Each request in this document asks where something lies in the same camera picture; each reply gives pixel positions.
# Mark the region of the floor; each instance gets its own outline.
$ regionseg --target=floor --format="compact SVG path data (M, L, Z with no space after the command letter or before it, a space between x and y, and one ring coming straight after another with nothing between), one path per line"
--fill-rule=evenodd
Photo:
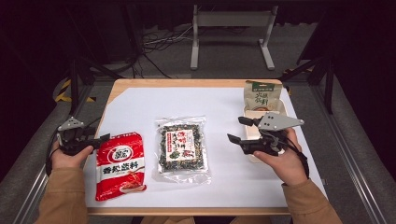
M140 57L134 65L135 72L129 69L121 74L125 77L135 74L136 78L167 78L165 75L171 78L276 78L286 69L297 66L297 59L314 29L315 24L274 28L269 43L274 71L266 69L257 43L262 30L248 28L238 32L204 31L200 35L196 71L190 70L191 41L184 39L167 49L148 53L155 66ZM290 99L297 116L305 120L304 136L319 174L326 181L325 189L334 209L344 223L396 223L395 182L376 156L337 79L332 97L333 114L329 115L322 103L323 83L309 86L305 78L305 74L300 74L284 85L290 87ZM79 107L77 118L88 121L100 117L113 82L109 77L98 75L94 85L84 89L96 101ZM63 84L61 80L54 97ZM46 183L46 178L40 178L45 151L51 134L67 119L69 110L69 102L58 102L1 183L0 223L34 223ZM99 224L127 224L131 220L131 217L90 217L90 223ZM286 224L290 217L272 217L272 220L274 224Z

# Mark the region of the clear plastic bag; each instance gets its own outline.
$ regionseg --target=clear plastic bag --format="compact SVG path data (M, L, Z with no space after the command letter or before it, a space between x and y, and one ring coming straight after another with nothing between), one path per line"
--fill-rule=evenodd
M204 138L205 116L156 120L157 174L177 183L210 183Z

